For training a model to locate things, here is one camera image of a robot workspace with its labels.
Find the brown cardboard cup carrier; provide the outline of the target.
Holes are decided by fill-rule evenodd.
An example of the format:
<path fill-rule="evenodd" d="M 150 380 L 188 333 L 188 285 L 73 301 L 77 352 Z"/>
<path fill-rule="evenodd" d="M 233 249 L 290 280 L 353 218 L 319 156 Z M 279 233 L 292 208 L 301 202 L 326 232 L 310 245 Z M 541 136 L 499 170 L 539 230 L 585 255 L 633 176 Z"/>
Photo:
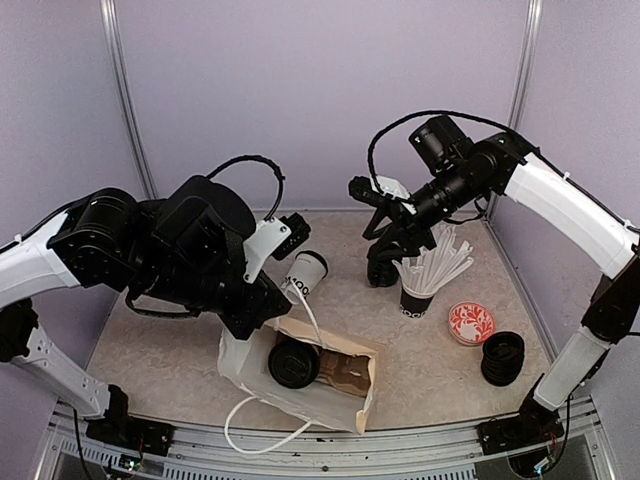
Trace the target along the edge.
<path fill-rule="evenodd" d="M 341 352 L 321 350 L 316 382 L 342 393 L 365 398 L 371 387 L 368 356 L 350 356 Z"/>

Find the brown paper bag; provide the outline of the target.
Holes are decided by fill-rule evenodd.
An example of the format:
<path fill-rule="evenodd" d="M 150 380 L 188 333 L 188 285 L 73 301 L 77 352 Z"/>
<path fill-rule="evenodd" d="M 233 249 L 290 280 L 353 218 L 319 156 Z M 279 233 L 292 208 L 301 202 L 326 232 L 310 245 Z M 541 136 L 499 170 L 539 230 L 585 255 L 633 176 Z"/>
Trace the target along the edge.
<path fill-rule="evenodd" d="M 289 443 L 312 426 L 365 433 L 376 399 L 383 346 L 377 342 L 321 328 L 306 301 L 307 318 L 280 316 L 247 340 L 221 334 L 218 373 L 245 398 L 227 414 L 227 444 L 245 455 L 262 455 Z M 303 425 L 262 449 L 237 445 L 231 421 L 247 404 L 260 402 L 295 417 Z"/>

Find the stack of black cup lids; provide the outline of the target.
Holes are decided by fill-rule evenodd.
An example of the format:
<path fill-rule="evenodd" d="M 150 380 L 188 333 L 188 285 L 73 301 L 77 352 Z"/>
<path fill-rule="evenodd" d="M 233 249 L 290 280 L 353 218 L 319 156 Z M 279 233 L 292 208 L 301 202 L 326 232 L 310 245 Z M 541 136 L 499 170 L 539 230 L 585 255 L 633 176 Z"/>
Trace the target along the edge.
<path fill-rule="evenodd" d="M 482 345 L 481 373 L 497 387 L 513 383 L 519 376 L 525 358 L 525 342 L 512 331 L 497 332 Z"/>

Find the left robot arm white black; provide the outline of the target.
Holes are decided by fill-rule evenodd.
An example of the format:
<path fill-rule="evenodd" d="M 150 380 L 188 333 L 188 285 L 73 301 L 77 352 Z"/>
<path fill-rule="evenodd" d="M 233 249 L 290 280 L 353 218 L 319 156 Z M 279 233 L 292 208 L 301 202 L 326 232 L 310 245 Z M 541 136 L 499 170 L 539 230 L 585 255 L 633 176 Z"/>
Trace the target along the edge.
<path fill-rule="evenodd" d="M 115 442 L 140 434 L 127 395 L 92 378 L 39 324 L 34 296 L 104 285 L 127 304 L 147 296 L 173 305 L 170 320 L 216 314 L 248 339 L 291 308 L 264 272 L 310 235 L 304 218 L 269 212 L 256 220 L 244 200 L 213 174 L 195 175 L 172 195 L 138 201 L 105 188 L 70 202 L 1 250 L 1 359 L 35 374 Z"/>

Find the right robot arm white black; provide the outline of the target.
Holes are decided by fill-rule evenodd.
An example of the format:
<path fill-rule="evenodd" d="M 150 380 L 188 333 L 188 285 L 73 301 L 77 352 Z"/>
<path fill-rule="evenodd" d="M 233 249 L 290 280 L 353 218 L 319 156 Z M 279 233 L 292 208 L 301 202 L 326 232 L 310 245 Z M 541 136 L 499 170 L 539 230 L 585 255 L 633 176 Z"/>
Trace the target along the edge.
<path fill-rule="evenodd" d="M 375 167 L 377 144 L 392 130 L 422 119 L 408 138 L 432 176 L 409 192 Z M 379 130 L 366 150 L 368 173 L 354 177 L 350 196 L 373 207 L 364 230 L 376 260 L 415 257 L 436 245 L 433 228 L 468 204 L 502 196 L 531 212 L 585 254 L 601 278 L 578 330 L 535 384 L 511 433 L 535 442 L 597 364 L 630 334 L 639 313 L 639 230 L 552 164 L 529 140 L 496 121 L 452 110 L 409 113 Z"/>

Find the stack of black cup sleeves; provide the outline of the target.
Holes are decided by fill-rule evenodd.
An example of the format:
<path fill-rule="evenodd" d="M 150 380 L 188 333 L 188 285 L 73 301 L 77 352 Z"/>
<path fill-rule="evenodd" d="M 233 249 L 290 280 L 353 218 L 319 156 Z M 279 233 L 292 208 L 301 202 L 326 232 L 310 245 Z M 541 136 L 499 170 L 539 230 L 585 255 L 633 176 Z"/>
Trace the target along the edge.
<path fill-rule="evenodd" d="M 370 258 L 367 260 L 367 280 L 372 288 L 393 287 L 399 280 L 400 274 L 394 265 L 394 261 L 400 257 Z"/>

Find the black cup holding straws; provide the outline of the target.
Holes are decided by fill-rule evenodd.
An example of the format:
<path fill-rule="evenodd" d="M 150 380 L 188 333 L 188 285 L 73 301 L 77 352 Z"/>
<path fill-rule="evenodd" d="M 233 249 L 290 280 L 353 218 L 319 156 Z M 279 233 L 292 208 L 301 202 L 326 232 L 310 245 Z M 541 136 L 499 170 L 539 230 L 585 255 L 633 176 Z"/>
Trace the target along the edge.
<path fill-rule="evenodd" d="M 405 285 L 402 285 L 399 308 L 400 312 L 410 319 L 423 318 L 429 309 L 434 298 L 434 294 L 415 292 Z"/>

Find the red white patterned bowl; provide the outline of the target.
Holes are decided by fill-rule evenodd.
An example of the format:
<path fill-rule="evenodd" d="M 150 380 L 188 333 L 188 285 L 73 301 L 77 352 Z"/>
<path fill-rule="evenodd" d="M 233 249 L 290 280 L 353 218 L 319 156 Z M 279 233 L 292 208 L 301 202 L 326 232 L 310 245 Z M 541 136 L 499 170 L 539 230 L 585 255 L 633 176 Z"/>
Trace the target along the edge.
<path fill-rule="evenodd" d="M 448 330 L 462 345 L 480 346 L 497 332 L 497 322 L 486 307 L 475 302 L 459 302 L 449 310 Z"/>

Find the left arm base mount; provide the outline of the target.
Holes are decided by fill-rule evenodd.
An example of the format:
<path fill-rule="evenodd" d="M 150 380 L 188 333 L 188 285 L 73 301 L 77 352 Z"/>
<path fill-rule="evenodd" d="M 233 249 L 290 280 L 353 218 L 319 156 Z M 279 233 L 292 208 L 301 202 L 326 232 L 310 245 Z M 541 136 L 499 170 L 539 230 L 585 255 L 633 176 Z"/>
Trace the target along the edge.
<path fill-rule="evenodd" d="M 131 416 L 128 396 L 116 385 L 107 386 L 109 402 L 102 416 L 88 420 L 88 438 L 136 450 L 141 454 L 168 455 L 175 427 L 169 423 Z"/>

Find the aluminium front frame rail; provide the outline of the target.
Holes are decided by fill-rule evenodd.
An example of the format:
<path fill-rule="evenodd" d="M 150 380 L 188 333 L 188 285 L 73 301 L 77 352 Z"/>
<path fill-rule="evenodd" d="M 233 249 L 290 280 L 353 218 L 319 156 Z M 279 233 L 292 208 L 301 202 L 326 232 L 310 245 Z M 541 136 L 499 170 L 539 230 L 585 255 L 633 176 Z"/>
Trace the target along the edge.
<path fill-rule="evenodd" d="M 560 414 L 569 438 L 517 450 L 484 451 L 478 421 L 368 432 L 310 431 L 283 447 L 257 451 L 284 432 L 233 428 L 226 442 L 219 426 L 173 422 L 164 455 L 107 445 L 84 435 L 71 409 L 58 403 L 39 446 L 33 479 L 513 479 L 515 467 L 545 453 L 559 458 L 550 479 L 618 479 L 608 438 L 588 397 Z"/>

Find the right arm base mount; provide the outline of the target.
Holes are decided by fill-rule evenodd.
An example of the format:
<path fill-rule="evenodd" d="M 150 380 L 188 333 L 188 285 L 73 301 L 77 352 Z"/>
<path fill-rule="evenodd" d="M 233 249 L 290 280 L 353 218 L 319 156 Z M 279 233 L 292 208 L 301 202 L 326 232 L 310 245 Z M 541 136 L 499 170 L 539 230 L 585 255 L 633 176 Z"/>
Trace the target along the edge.
<path fill-rule="evenodd" d="M 541 380 L 536 381 L 514 416 L 491 419 L 477 425 L 484 455 L 524 448 L 564 435 L 558 409 L 548 410 L 534 400 L 535 388 Z"/>

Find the right aluminium corner post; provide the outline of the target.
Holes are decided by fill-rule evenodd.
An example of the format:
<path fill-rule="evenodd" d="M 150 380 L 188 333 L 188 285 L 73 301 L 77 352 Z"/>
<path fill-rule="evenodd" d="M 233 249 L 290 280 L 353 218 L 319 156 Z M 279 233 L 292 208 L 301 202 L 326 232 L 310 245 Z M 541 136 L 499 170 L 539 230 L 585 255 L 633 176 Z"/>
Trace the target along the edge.
<path fill-rule="evenodd" d="M 519 130 L 524 120 L 525 107 L 531 90 L 536 62 L 545 2 L 527 1 L 523 20 L 520 22 L 519 40 L 516 43 L 516 58 L 507 75 L 505 97 L 489 117 L 513 130 Z"/>

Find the aluminium corner post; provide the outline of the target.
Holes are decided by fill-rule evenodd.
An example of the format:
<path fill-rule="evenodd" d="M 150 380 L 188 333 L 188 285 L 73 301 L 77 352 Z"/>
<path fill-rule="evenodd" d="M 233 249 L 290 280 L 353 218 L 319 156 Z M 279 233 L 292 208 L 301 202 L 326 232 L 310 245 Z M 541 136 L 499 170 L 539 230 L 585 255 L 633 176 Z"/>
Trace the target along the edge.
<path fill-rule="evenodd" d="M 99 4 L 107 49 L 116 83 L 117 98 L 133 155 L 134 167 L 145 197 L 148 199 L 157 199 L 158 190 L 146 157 L 129 86 L 126 59 L 119 29 L 117 5 L 114 0 L 101 0 Z"/>
<path fill-rule="evenodd" d="M 519 40 L 516 43 L 516 58 L 507 75 L 505 97 L 489 117 L 513 130 L 519 130 L 524 120 L 525 107 L 531 90 L 536 62 L 545 2 L 527 1 L 523 20 L 520 22 Z"/>

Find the left aluminium corner post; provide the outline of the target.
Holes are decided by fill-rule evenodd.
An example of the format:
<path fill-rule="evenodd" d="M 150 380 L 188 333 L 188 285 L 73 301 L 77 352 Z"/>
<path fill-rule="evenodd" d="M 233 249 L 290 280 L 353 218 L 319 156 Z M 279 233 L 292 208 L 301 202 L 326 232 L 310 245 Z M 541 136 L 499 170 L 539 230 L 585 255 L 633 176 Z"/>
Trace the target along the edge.
<path fill-rule="evenodd" d="M 117 98 L 133 155 L 134 167 L 145 197 L 148 199 L 157 199 L 158 190 L 146 157 L 129 86 L 126 59 L 119 29 L 117 5 L 114 0 L 101 0 L 99 4 L 107 49 L 116 83 Z"/>

